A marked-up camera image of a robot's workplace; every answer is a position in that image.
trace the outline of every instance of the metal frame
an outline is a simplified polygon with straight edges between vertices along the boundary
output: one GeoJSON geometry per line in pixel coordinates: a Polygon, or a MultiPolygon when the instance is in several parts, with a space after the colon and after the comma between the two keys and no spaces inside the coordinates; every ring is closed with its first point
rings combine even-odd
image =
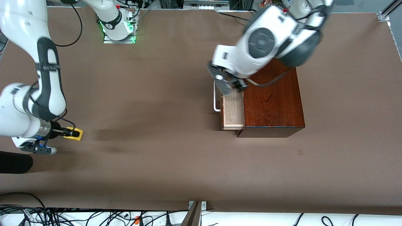
{"type": "Polygon", "coordinates": [[[389,15],[395,12],[395,10],[398,9],[400,5],[402,5],[402,0],[392,0],[392,2],[387,7],[385,7],[384,10],[377,13],[378,20],[381,22],[389,21],[389,15]]]}
{"type": "Polygon", "coordinates": [[[199,226],[203,206],[205,205],[204,208],[206,208],[207,205],[202,204],[201,201],[193,201],[193,203],[189,203],[189,205],[191,208],[187,212],[180,226],[199,226]]]}

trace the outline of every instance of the wooden drawer box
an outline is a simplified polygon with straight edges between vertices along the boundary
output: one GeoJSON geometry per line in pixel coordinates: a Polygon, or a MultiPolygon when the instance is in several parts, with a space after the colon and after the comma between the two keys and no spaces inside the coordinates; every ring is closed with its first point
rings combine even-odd
{"type": "MultiPolygon", "coordinates": [[[[278,60],[250,78],[271,81],[287,68],[278,60]]],[[[271,86],[250,85],[244,92],[221,97],[222,129],[240,138],[286,138],[305,127],[296,69],[271,86]]]]}

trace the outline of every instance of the wire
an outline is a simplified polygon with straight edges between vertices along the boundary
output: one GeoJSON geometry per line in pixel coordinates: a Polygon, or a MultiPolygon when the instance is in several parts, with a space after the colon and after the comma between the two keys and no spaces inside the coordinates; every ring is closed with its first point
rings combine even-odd
{"type": "Polygon", "coordinates": [[[241,17],[238,17],[238,16],[234,16],[234,15],[230,15],[230,14],[226,14],[226,13],[223,13],[223,12],[220,12],[219,14],[222,14],[222,15],[225,15],[225,16],[231,16],[231,17],[234,17],[234,18],[237,18],[237,19],[241,19],[241,20],[244,20],[244,21],[250,21],[250,20],[248,20],[248,19],[244,19],[244,18],[241,18],[241,17]]]}
{"type": "Polygon", "coordinates": [[[161,217],[163,217],[163,216],[166,216],[166,215],[168,215],[168,214],[177,213],[177,212],[186,212],[186,211],[188,211],[188,210],[176,210],[176,211],[170,211],[170,212],[168,212],[168,213],[165,213],[165,214],[160,215],[159,217],[154,218],[154,219],[153,219],[151,222],[148,222],[148,223],[147,223],[147,224],[145,224],[144,226],[147,226],[147,225],[149,225],[150,223],[152,223],[152,224],[153,224],[153,222],[154,222],[155,220],[157,220],[157,219],[159,219],[159,218],[161,218],[161,217]]]}
{"type": "Polygon", "coordinates": [[[55,44],[56,46],[59,46],[59,47],[67,47],[67,46],[74,45],[74,44],[81,38],[81,35],[82,35],[82,20],[81,20],[80,14],[79,14],[78,11],[75,9],[75,7],[73,6],[73,4],[70,4],[70,5],[71,5],[71,7],[73,7],[74,11],[76,12],[76,14],[77,14],[77,16],[78,16],[78,19],[80,20],[80,25],[81,25],[80,34],[78,35],[78,38],[77,38],[75,41],[73,41],[72,43],[70,43],[70,44],[67,44],[67,45],[58,45],[58,44],[55,44]]]}
{"type": "Polygon", "coordinates": [[[31,194],[31,193],[28,193],[28,192],[9,192],[9,193],[0,195],[0,197],[6,196],[6,195],[29,195],[29,196],[32,196],[32,197],[34,197],[34,198],[40,203],[40,205],[45,209],[45,205],[43,204],[43,202],[42,202],[38,197],[36,197],[35,195],[33,195],[33,194],[31,194]]]}
{"type": "Polygon", "coordinates": [[[137,22],[139,22],[149,11],[151,11],[151,9],[147,9],[147,11],[138,19],[137,22]]]}
{"type": "Polygon", "coordinates": [[[65,109],[65,111],[64,111],[64,114],[62,115],[62,116],[60,116],[60,118],[63,118],[65,115],[67,115],[67,112],[68,112],[68,110],[67,110],[67,108],[65,109]]]}
{"type": "Polygon", "coordinates": [[[134,16],[130,17],[129,20],[131,20],[132,18],[135,18],[138,15],[139,15],[139,8],[137,8],[137,13],[134,16]]]}
{"type": "MultiPolygon", "coordinates": [[[[31,95],[31,91],[32,91],[32,88],[33,88],[36,84],[38,84],[38,81],[34,82],[34,83],[31,85],[31,87],[29,88],[29,90],[28,90],[29,98],[31,99],[31,101],[32,101],[35,105],[39,106],[40,108],[42,108],[44,111],[48,112],[49,114],[52,114],[52,113],[49,112],[47,109],[45,109],[44,107],[42,107],[36,100],[33,99],[32,95],[31,95]]],[[[65,122],[70,123],[70,124],[73,126],[73,129],[72,129],[72,130],[75,130],[76,125],[75,125],[72,121],[67,120],[67,119],[65,119],[65,118],[63,118],[63,117],[60,117],[60,116],[58,116],[58,115],[55,115],[55,116],[56,116],[56,118],[58,118],[58,119],[60,119],[60,120],[63,120],[63,121],[65,121],[65,122]]]]}
{"type": "Polygon", "coordinates": [[[296,223],[295,223],[293,226],[297,226],[297,225],[299,224],[299,221],[300,221],[301,217],[303,216],[303,214],[304,214],[304,213],[301,213],[301,214],[299,215],[299,217],[297,218],[296,223]]]}
{"type": "Polygon", "coordinates": [[[255,85],[255,86],[260,86],[260,87],[265,87],[265,86],[270,86],[272,84],[274,84],[275,82],[279,81],[281,78],[283,78],[285,75],[287,75],[293,68],[288,68],[285,72],[283,72],[282,74],[276,76],[273,80],[265,83],[265,84],[258,84],[255,81],[251,80],[250,78],[246,78],[247,81],[249,81],[251,84],[255,85]]]}
{"type": "Polygon", "coordinates": [[[355,226],[355,219],[356,219],[356,217],[358,216],[359,214],[356,214],[354,217],[353,217],[353,219],[352,219],[352,226],[355,226]]]}
{"type": "Polygon", "coordinates": [[[321,222],[322,222],[322,224],[325,225],[325,226],[334,226],[334,224],[332,223],[331,219],[329,219],[329,217],[327,217],[327,216],[321,217],[321,222]],[[324,222],[324,219],[329,220],[329,222],[331,223],[331,225],[327,225],[327,224],[324,222]]]}
{"type": "Polygon", "coordinates": [[[6,47],[6,44],[7,44],[7,43],[8,43],[8,39],[7,39],[6,43],[4,43],[4,46],[3,46],[3,48],[1,48],[0,52],[3,52],[3,50],[4,50],[4,48],[6,47]]]}
{"type": "Polygon", "coordinates": [[[234,20],[235,20],[238,24],[243,25],[243,26],[246,26],[246,25],[240,23],[240,21],[238,21],[237,18],[234,18],[234,20]]]}
{"type": "MultiPolygon", "coordinates": [[[[74,226],[72,224],[72,222],[84,222],[84,221],[86,221],[85,226],[88,226],[90,219],[95,218],[97,216],[100,216],[101,214],[104,213],[104,212],[99,212],[98,211],[98,212],[94,212],[92,215],[90,215],[90,217],[88,219],[68,220],[68,219],[66,219],[65,217],[62,216],[62,214],[64,212],[66,212],[67,210],[64,210],[61,213],[56,213],[56,209],[48,210],[48,209],[45,209],[45,208],[39,209],[39,208],[32,208],[32,207],[23,207],[23,206],[18,206],[18,205],[0,205],[0,212],[2,213],[2,215],[3,214],[10,214],[10,213],[12,213],[14,211],[28,211],[29,214],[36,213],[37,215],[36,215],[35,220],[30,220],[28,218],[29,215],[25,214],[24,215],[25,216],[25,221],[24,222],[27,221],[29,224],[30,223],[42,224],[43,226],[51,226],[51,225],[58,225],[59,226],[61,224],[65,224],[65,225],[68,225],[68,226],[74,226]]],[[[110,223],[115,219],[123,222],[124,225],[126,225],[126,226],[128,224],[130,224],[131,221],[133,221],[133,223],[131,224],[131,225],[133,225],[137,220],[144,219],[144,218],[151,218],[152,220],[150,221],[150,223],[152,223],[152,225],[153,225],[153,222],[154,222],[154,218],[152,216],[143,216],[143,214],[146,213],[146,212],[142,212],[141,215],[140,215],[140,218],[134,218],[134,219],[132,219],[131,217],[127,219],[124,216],[121,216],[121,214],[123,212],[111,212],[111,213],[112,214],[110,216],[108,216],[99,226],[103,225],[105,222],[106,222],[106,226],[109,226],[110,223]]]]}
{"type": "Polygon", "coordinates": [[[239,0],[230,10],[233,10],[233,9],[237,6],[237,4],[240,3],[240,1],[241,1],[241,0],[239,0]]]}
{"type": "Polygon", "coordinates": [[[120,2],[121,4],[126,5],[126,6],[128,6],[128,7],[130,7],[130,6],[136,6],[136,5],[130,5],[130,4],[128,4],[128,3],[124,3],[124,2],[122,2],[122,1],[120,1],[120,0],[116,0],[116,1],[120,2]]]}

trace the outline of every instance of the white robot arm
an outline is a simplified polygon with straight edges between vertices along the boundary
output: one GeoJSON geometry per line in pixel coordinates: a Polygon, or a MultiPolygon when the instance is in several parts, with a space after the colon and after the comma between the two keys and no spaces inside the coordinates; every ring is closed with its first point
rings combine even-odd
{"type": "MultiPolygon", "coordinates": [[[[120,40],[132,33],[131,12],[117,9],[112,1],[84,0],[97,13],[109,38],[120,40]]],[[[76,3],[75,0],[62,0],[76,3]]],[[[22,83],[6,86],[0,96],[0,136],[11,137],[24,151],[54,154],[46,146],[57,136],[79,136],[53,121],[66,110],[56,45],[47,26],[46,0],[0,0],[0,29],[34,60],[39,87],[22,83]]]]}
{"type": "Polygon", "coordinates": [[[243,90],[250,77],[272,58],[291,68],[302,65],[321,37],[333,0],[293,0],[289,12],[274,5],[260,9],[250,19],[236,46],[218,45],[208,70],[228,95],[243,90]]]}

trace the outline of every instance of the drawer handle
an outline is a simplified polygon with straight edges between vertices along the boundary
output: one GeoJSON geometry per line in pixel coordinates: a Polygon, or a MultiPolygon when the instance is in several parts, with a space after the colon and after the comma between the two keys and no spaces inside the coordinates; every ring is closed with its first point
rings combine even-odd
{"type": "Polygon", "coordinates": [[[216,112],[221,112],[221,109],[216,108],[216,86],[215,86],[215,80],[213,81],[213,109],[216,112]]]}

